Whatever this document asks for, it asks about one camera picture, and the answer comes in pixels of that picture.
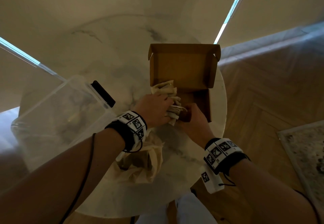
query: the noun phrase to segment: beige fabric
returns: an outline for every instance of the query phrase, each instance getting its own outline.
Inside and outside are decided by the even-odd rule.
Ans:
[[[114,182],[152,183],[163,162],[162,147],[161,139],[154,132],[149,132],[142,149],[136,153],[126,153],[119,162],[114,161],[104,179]]]
[[[179,119],[180,112],[187,110],[184,107],[181,107],[181,98],[176,96],[177,88],[173,86],[173,80],[156,84],[155,86],[151,87],[151,92],[152,94],[167,94],[173,99],[174,103],[172,106],[169,107],[165,115],[172,118],[169,124],[174,126],[176,120]]]

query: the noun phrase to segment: cardboard box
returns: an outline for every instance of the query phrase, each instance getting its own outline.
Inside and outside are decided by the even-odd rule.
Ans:
[[[150,85],[174,80],[181,104],[196,103],[211,122],[209,88],[220,57],[220,46],[214,44],[151,44]]]

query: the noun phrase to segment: box lid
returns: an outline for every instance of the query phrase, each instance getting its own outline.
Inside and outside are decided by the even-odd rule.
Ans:
[[[178,88],[213,88],[220,57],[214,44],[151,44],[150,85],[174,80]]]

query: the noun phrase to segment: person's right arm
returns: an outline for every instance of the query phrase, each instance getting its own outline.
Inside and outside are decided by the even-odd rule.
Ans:
[[[207,119],[196,104],[186,107],[190,122],[177,121],[189,138],[205,149],[214,138]],[[232,181],[267,223],[317,224],[310,203],[269,173],[243,159],[229,170]]]

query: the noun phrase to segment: forearm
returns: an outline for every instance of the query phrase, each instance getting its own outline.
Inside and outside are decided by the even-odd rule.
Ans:
[[[95,136],[91,169],[76,209],[94,190],[125,144],[113,129]],[[85,176],[91,138],[42,165],[0,198],[3,223],[58,223]]]
[[[317,224],[314,210],[299,193],[244,159],[229,171],[252,207],[268,223]]]

